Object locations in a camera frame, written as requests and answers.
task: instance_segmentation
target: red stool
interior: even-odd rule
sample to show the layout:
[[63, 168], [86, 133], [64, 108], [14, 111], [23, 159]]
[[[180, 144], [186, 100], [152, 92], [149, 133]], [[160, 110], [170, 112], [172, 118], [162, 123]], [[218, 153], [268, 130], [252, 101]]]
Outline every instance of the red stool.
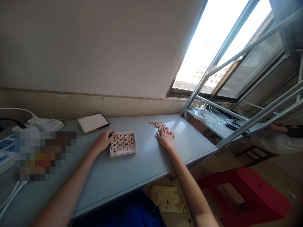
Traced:
[[[291, 209], [288, 200], [268, 184], [255, 171], [244, 166], [224, 172], [212, 173], [197, 181], [199, 187], [208, 188], [225, 213], [225, 227], [249, 227], [285, 218]], [[215, 188], [230, 183], [245, 200], [236, 211]]]

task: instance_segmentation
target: sky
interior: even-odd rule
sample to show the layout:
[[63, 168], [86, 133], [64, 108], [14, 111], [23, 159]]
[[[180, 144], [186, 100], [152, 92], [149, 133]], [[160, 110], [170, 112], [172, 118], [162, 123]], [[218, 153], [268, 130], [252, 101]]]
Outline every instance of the sky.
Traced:
[[[209, 66], [248, 0], [209, 0], [185, 55], [176, 80], [185, 81], [197, 66]], [[241, 51], [271, 11], [269, 0], [260, 0], [219, 65]]]

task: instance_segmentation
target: desk surface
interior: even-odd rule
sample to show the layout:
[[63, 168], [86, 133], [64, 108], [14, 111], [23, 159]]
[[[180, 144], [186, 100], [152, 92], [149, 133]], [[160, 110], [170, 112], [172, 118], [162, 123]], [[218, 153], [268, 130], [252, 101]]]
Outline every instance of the desk surface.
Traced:
[[[95, 161], [73, 217], [82, 215], [123, 194], [154, 181], [172, 170], [172, 164], [164, 148], [159, 144], [155, 132], [157, 128], [150, 120], [163, 121], [175, 132], [174, 144], [185, 164], [189, 164], [217, 150], [203, 135], [194, 129], [180, 115], [148, 117], [109, 118], [109, 127], [85, 136], [78, 121], [65, 121], [62, 131], [76, 131], [76, 146], [66, 153], [61, 167], [50, 181], [29, 182], [8, 207], [1, 226], [28, 226], [48, 202], [60, 185], [72, 173], [100, 132], [109, 128], [119, 131], [134, 131], [138, 151], [118, 157], [110, 157], [107, 148]], [[0, 176], [0, 203], [14, 187], [14, 168]]]
[[[214, 113], [214, 115], [212, 115], [211, 113], [208, 115], [214, 122], [217, 122], [219, 120], [226, 120], [228, 119], [227, 116], [225, 116], [224, 114], [220, 113], [219, 111], [217, 110], [213, 110], [212, 111]], [[193, 111], [190, 109], [188, 110], [188, 113], [193, 116]], [[225, 126], [225, 124], [212, 124], [208, 121], [206, 122], [203, 122], [203, 121], [200, 121], [202, 124], [204, 124], [207, 128], [209, 128], [211, 131], [213, 131], [215, 134], [217, 134], [219, 137], [221, 138], [226, 138], [228, 136], [230, 136], [234, 131], [229, 129], [228, 127]], [[236, 121], [237, 124], [239, 125], [243, 125], [244, 122], [243, 121], [240, 121], [240, 120], [237, 120]], [[256, 125], [254, 125], [252, 128], [250, 128], [250, 131], [251, 132], [254, 132], [256, 131], [259, 127], [260, 127], [261, 123], [258, 123]], [[239, 135], [237, 138], [235, 138], [234, 140], [237, 140], [239, 138], [242, 138], [243, 135]]]

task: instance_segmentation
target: person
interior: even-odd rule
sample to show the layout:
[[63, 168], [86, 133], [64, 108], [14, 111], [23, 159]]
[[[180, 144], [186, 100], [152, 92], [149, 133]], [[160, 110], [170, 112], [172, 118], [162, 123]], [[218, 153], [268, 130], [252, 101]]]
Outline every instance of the person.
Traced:
[[303, 150], [303, 125], [268, 125], [274, 132], [252, 135], [252, 143], [274, 154], [292, 154]]
[[[43, 210], [33, 221], [32, 226], [67, 226], [85, 185], [90, 169], [97, 158], [114, 138], [115, 132], [108, 130], [101, 133], [91, 150], [87, 153], [74, 172], [54, 194]], [[162, 127], [162, 133], [156, 133], [160, 144], [167, 150], [176, 175], [179, 179], [184, 198], [187, 202], [193, 223], [198, 227], [218, 227], [218, 223], [194, 178], [184, 165], [174, 144], [169, 128]], [[106, 205], [91, 214], [75, 220], [75, 226], [165, 226], [158, 207], [144, 194], [135, 199], [132, 193], [114, 201], [114, 206]]]

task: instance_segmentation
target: glass pane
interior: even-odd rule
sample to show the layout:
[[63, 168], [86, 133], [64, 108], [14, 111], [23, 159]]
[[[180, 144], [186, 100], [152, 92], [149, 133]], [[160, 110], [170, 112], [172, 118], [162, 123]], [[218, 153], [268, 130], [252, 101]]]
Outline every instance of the glass pane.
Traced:
[[279, 33], [261, 42], [251, 50], [218, 95], [238, 98], [282, 50], [283, 45]]
[[[208, 65], [215, 57], [248, 0], [209, 0], [185, 58], [177, 74], [173, 88], [193, 91]], [[203, 87], [210, 94], [217, 79]]]
[[[249, 40], [253, 37], [254, 33], [266, 19], [268, 14], [271, 12], [271, 6], [269, 0], [262, 0], [259, 1], [250, 16], [247, 18], [246, 22], [240, 29], [239, 33], [236, 35], [228, 49], [226, 50], [225, 54], [221, 58], [218, 66], [222, 65], [228, 59], [239, 53], [244, 47], [247, 45]], [[215, 83], [219, 83], [221, 78], [225, 75], [228, 69], [232, 66], [233, 62], [228, 64], [225, 68], [221, 69], [217, 72], [217, 76], [211, 76], [208, 81], [205, 83], [206, 86], [211, 86], [211, 80], [214, 80]]]

